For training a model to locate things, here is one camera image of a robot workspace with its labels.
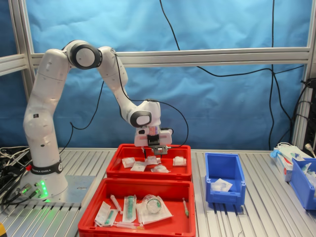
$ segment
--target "white box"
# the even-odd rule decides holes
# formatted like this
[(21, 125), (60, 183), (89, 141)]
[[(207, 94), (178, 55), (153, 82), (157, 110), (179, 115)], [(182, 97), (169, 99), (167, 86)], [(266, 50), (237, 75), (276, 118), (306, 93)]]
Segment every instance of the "white box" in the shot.
[(292, 171), (293, 171), (293, 163), (291, 160), (285, 158), (282, 154), (277, 154), (275, 158), (272, 158), (278, 170), (283, 176), (285, 182), (290, 182), (292, 178)]

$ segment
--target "white packet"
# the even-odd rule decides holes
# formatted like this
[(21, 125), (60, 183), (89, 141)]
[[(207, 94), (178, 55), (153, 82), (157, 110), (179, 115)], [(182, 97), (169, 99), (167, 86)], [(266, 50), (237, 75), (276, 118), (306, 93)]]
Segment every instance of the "white packet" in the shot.
[(137, 218), (138, 218), (138, 223), (142, 223), (142, 214), (140, 212), (140, 204), (136, 204), (136, 211), (137, 211)]
[(156, 165), (154, 168), (151, 169), (152, 172), (158, 172), (158, 173), (169, 173), (170, 171), (167, 170), (166, 166), (159, 164)]
[(302, 167), (302, 171), (303, 171), (304, 174), (307, 173), (307, 170), (308, 170), (308, 168), (310, 167), (311, 164), (312, 164), (312, 163), (308, 163), (308, 164), (306, 164), (306, 165), (304, 165), (304, 166)]
[(118, 210), (110, 209), (109, 214), (107, 216), (107, 219), (106, 219), (105, 223), (103, 224), (103, 226), (112, 226), (117, 215), (118, 215)]
[(172, 214), (170, 213), (170, 211), (168, 210), (168, 208), (164, 204), (163, 200), (159, 196), (157, 196), (157, 199), (161, 203), (161, 210), (155, 214), (150, 213), (147, 210), (147, 202), (146, 201), (142, 202), (140, 204), (137, 204), (137, 207), (139, 210), (139, 211), (137, 211), (137, 214), (140, 216), (139, 220), (141, 220), (144, 225), (172, 217)]
[(278, 144), (278, 150), (287, 159), (292, 160), (294, 158), (297, 161), (304, 161), (304, 158), (312, 158), (308, 154), (302, 152), (298, 147), (288, 144)]
[(175, 157), (173, 158), (173, 166), (185, 166), (187, 165), (187, 159), (183, 157)]
[(135, 163), (135, 158), (134, 157), (123, 158), (122, 163), (123, 163), (124, 168), (133, 167)]
[(308, 173), (306, 174), (306, 177), (307, 177), (308, 181), (311, 183), (311, 185), (313, 185), (313, 187), (314, 187), (314, 189), (316, 191), (316, 178), (313, 177), (312, 175), (308, 174)]
[(146, 162), (137, 161), (134, 163), (130, 171), (144, 172), (145, 169), (146, 169)]
[(161, 163), (161, 159), (157, 158), (155, 156), (148, 156), (145, 162), (146, 162), (147, 165), (159, 164), (159, 163)]
[(110, 208), (111, 208), (110, 205), (107, 205), (105, 202), (102, 203), (102, 205), (98, 211), (98, 214), (94, 219), (94, 222), (98, 226), (103, 226), (103, 224), (106, 222)]
[(124, 197), (123, 222), (136, 220), (136, 195)]
[(222, 192), (228, 192), (229, 189), (231, 189), (232, 184), (222, 180), (218, 179), (214, 183), (211, 183), (211, 190), (213, 191), (222, 191)]

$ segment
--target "ribbed metal surface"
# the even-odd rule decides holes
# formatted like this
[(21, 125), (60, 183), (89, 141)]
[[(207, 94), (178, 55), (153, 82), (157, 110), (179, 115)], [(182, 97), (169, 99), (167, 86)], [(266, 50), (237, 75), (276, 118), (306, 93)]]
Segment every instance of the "ribbed metal surface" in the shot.
[[(96, 176), (86, 201), (81, 208), (53, 203), (10, 206), (0, 214), (8, 236), (79, 236), (78, 222), (100, 181), (106, 177), (114, 152), (115, 149), (66, 149), (61, 158), (67, 174)], [(237, 152), (247, 184), (244, 206), (208, 205), (204, 200), (204, 152), (192, 151), (197, 237), (316, 237), (316, 212), (302, 208), (267, 152)]]

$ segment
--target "blue backdrop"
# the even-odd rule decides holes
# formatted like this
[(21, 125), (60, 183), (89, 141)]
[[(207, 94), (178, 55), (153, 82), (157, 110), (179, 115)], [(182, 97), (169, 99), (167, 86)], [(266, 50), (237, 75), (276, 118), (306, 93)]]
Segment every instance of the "blue backdrop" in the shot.
[[(180, 48), (270, 47), (272, 0), (163, 0)], [(306, 46), (311, 0), (276, 0), (275, 47)], [(176, 50), (159, 0), (29, 0), (29, 20), (35, 52), (86, 40), (96, 47), (116, 51)], [(5, 32), (12, 31), (5, 25)], [(283, 71), (299, 65), (275, 65)], [(215, 74), (244, 73), (269, 65), (204, 67)], [(269, 111), (271, 73), (216, 78), (196, 67), (127, 68), (126, 86), (132, 99), (155, 98), (172, 104), (186, 117), (192, 148), (265, 150), (272, 125)], [(301, 88), (303, 68), (277, 74), (283, 106), (291, 115)], [(0, 78), (0, 143), (26, 143), (22, 121), (26, 106), (23, 85), (17, 75)], [(59, 146), (70, 136), (70, 121), (88, 124), (94, 113), (102, 79), (96, 69), (70, 72), (54, 115)], [(275, 128), (272, 145), (289, 128), (274, 84), (272, 107)], [(161, 122), (174, 129), (173, 141), (186, 136), (182, 117), (161, 105)], [(91, 126), (74, 131), (70, 147), (117, 147), (132, 143), (135, 129), (120, 118), (110, 90), (103, 88), (99, 110)]]

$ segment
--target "robotic arm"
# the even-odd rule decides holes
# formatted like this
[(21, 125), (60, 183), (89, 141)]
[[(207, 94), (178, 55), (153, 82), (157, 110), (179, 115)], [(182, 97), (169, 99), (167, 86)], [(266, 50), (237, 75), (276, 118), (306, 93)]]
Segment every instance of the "robotic arm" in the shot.
[(160, 127), (160, 105), (145, 100), (136, 106), (124, 89), (126, 70), (110, 47), (99, 49), (87, 42), (75, 40), (63, 50), (49, 49), (43, 56), (26, 108), (23, 127), (32, 154), (31, 172), (21, 179), (21, 187), (38, 190), (35, 198), (46, 199), (63, 192), (68, 183), (62, 173), (53, 114), (61, 97), (71, 68), (97, 68), (113, 92), (121, 117), (136, 128), (135, 146), (149, 146), (155, 155), (166, 154), (172, 143), (172, 129)]

